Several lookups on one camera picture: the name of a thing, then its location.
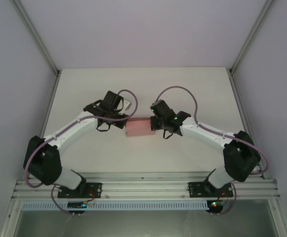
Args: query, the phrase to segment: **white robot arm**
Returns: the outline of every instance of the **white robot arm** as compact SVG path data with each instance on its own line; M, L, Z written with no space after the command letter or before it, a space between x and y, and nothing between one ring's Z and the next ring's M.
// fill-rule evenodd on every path
M130 117L124 112L130 106L129 101L109 91L103 100L86 106L76 119L63 128L44 138L33 137L29 141L23 164L26 174L32 174L45 185L57 184L71 190L83 189L85 179L78 173L63 168L60 157L80 137L90 131L99 130L103 123L108 125L108 130L111 125L123 128ZM29 183L27 177L26 182L32 188L36 187Z
M261 160L255 149L231 139L237 137L241 141L253 144L250 136L243 131L233 134L197 123L188 113L180 111L175 114L163 100L156 101L150 108L155 115L150 117L151 129L164 130L163 138L168 139L173 134L191 137L223 154L224 165L214 169L204 181L205 191L210 195L214 195L234 180L244 182ZM166 131L171 135L165 137Z

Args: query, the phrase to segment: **bracket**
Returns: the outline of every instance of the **bracket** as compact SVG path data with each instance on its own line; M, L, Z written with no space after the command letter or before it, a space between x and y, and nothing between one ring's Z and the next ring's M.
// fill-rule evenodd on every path
M221 189L217 189L214 194L209 194L208 192L205 191L205 183L204 182L189 182L188 183L188 192L189 192L189 197L191 198L218 198L219 195L222 198L225 198L227 193L228 197L231 198L233 197L233 192L232 192L232 187L231 184L226 184L222 186Z
M58 190L58 198L101 198L102 183L85 183L84 192L80 195L76 190L68 189L67 187L61 186Z

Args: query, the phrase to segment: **pink foam block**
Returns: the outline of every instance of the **pink foam block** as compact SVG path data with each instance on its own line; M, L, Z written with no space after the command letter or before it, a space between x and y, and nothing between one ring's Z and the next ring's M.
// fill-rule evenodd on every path
M126 123L127 137L153 135L150 118L131 118Z

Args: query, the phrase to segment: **purple cable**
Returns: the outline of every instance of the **purple cable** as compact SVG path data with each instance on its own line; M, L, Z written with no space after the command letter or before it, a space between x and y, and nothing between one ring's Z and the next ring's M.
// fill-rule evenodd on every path
M196 98L195 98L195 96L192 94L192 92L190 92L190 91L189 91L188 89L186 89L185 87L179 86L179 85L170 86L170 87L164 89L164 90L158 95L156 101L159 100L159 98L161 97L161 95L162 95L164 92L166 92L167 90L172 89L172 88L183 89L183 90L185 90L188 94L190 94L190 96L192 97L192 99L193 99L193 101L194 101L194 103L195 103L194 119L195 119L195 122L196 122L196 124L197 124L198 126L200 126L200 127L201 127L202 129L204 129L205 131L211 132L211 133L213 133L213 134L215 134L215 135L218 135L218 136L221 136L221 137L224 136L224 137L226 137L226 138L235 140L235 141L237 141L237 142L241 142L241 143L243 143L243 144L245 144L245 145L247 145L247 146L249 146L249 147L255 149L256 151L258 151L258 152L264 157L264 160L265 160L265 163L266 163L265 169L264 169L264 170L261 170L261 171L258 171L258 172L252 172L252 173L251 173L252 175L263 174L263 173L265 173L265 172L268 170L268 168L269 168L269 159L267 158L266 154L265 154L261 149L259 149L259 148L256 147L255 145L253 145L253 144L251 144L251 143L249 143L249 142L246 142L246 141L244 141L244 140L242 140L242 139L239 139L239 138L237 138L237 137L229 136L229 135L224 135L224 134L222 134L222 133L220 133L220 132L211 130L210 128L207 128L207 127L203 126L203 125L197 120L197 117L196 117L197 109L198 109L198 105L197 105Z
M126 90L126 89L123 89L123 90L120 90L119 92L118 92L118 95L121 93L121 92L128 92L128 93L130 93L133 97L134 97L134 99L135 99L135 102L136 102L136 106L135 106L135 109L134 109L134 111L129 115L129 116L127 116L127 117L125 117L125 118L106 118L106 117L102 117L102 116L86 116L86 117L83 117L83 118L81 118L80 119L80 122L81 121L84 121L84 120L86 120L86 119L103 119L103 120L107 120L107 121L113 121L113 122L118 122L118 121L123 121L123 120L127 120L127 119L129 119L130 117L132 117L134 114L135 114L135 112L137 111L137 108L138 108L138 99L137 99L137 97L136 97L136 95L133 93L133 92L131 92L130 90ZM62 130L61 132L59 132L58 134L56 134L56 138L57 137L59 137L59 136L61 136L62 134L64 134L65 132L67 132L70 128L72 128L73 126L75 126L77 123L79 123L78 121L75 121L75 122L73 122L72 124L70 124L68 127L66 127L64 130ZM47 141L45 141L45 142L43 142L42 144L40 144L34 151L33 151L33 153L30 155L30 158L29 158L29 160L27 161L27 163L26 163L26 166L25 166L25 182L26 182L26 184L29 186L29 187L31 187L31 188L33 188L33 189L35 189L35 188L38 188L38 187L40 187L41 185L42 185L42 183L40 183L40 184L38 184L38 185L32 185L30 182L29 182L29 167L30 167L30 164L31 164L31 162L32 162L32 160L33 160L33 158L34 158L34 156L36 155L36 153L42 148L42 147L44 147L47 143L49 143L49 142L51 142L51 141L53 141L55 138L50 138L50 139L48 139Z
M54 198L54 190L55 190L56 186L54 185L53 188L51 189L51 199L53 200L54 204L56 205L56 207L58 207L59 210L61 210L63 213L67 214L67 215L70 215L70 216L77 216L77 214L74 214L74 213L70 213L69 211L67 210L64 210L55 200Z

